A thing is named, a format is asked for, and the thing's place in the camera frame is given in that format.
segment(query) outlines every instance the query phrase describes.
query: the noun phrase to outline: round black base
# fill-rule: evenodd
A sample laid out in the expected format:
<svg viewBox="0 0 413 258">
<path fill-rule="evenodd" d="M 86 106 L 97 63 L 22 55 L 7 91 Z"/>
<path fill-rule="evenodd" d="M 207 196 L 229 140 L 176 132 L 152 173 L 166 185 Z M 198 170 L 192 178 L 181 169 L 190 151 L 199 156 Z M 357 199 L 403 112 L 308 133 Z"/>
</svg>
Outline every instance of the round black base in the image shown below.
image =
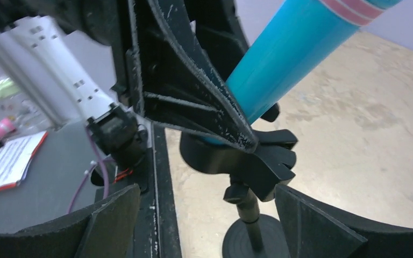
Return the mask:
<svg viewBox="0 0 413 258">
<path fill-rule="evenodd" d="M 246 226 L 238 219 L 225 234 L 222 244 L 223 258 L 289 258 L 286 238 L 279 220 L 261 214 L 258 223 L 262 232 L 265 253 L 252 250 Z"/>
</svg>

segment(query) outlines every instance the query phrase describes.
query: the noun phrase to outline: blue tube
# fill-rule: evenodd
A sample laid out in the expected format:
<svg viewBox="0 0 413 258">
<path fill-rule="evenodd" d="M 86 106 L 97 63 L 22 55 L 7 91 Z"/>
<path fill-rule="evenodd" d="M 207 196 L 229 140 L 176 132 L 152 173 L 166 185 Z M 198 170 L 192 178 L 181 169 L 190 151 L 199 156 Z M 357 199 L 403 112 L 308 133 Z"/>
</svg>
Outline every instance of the blue tube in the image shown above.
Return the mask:
<svg viewBox="0 0 413 258">
<path fill-rule="evenodd" d="M 261 117 L 360 26 L 400 1 L 286 0 L 226 81 L 248 121 Z"/>
</svg>

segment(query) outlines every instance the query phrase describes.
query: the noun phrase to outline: stained floor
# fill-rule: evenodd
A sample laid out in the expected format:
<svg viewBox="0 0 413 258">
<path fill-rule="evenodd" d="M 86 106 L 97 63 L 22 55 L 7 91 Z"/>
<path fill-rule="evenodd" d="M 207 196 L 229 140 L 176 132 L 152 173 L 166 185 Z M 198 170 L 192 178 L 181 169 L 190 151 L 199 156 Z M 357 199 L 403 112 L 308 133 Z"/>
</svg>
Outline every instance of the stained floor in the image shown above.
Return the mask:
<svg viewBox="0 0 413 258">
<path fill-rule="evenodd" d="M 360 216 L 413 227 L 413 52 L 360 32 L 279 101 L 274 123 L 299 138 L 290 186 Z M 180 157 L 168 131 L 183 257 L 222 257 L 236 209 L 222 200 L 225 175 L 204 175 Z M 277 217 L 273 202 L 261 211 Z"/>
</svg>

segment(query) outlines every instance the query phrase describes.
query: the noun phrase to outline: pink marker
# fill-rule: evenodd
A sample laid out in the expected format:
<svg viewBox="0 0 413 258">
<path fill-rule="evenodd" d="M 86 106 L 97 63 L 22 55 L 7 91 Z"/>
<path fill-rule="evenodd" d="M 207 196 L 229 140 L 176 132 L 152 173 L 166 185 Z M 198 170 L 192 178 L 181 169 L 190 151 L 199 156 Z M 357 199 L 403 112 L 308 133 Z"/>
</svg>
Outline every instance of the pink marker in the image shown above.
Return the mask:
<svg viewBox="0 0 413 258">
<path fill-rule="evenodd" d="M 4 118 L 0 121 L 0 140 L 8 133 L 15 131 L 16 128 L 12 124 L 9 118 Z"/>
</svg>

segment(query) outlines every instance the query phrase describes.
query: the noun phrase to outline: paper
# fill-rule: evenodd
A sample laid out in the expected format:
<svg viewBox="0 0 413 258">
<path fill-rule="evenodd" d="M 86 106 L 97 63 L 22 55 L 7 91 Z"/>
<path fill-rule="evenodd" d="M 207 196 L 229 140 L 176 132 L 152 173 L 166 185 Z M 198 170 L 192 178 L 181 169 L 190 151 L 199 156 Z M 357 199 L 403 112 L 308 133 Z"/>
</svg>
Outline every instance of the paper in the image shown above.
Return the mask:
<svg viewBox="0 0 413 258">
<path fill-rule="evenodd" d="M 17 186 L 46 132 L 14 139 L 0 148 L 0 188 Z"/>
</svg>

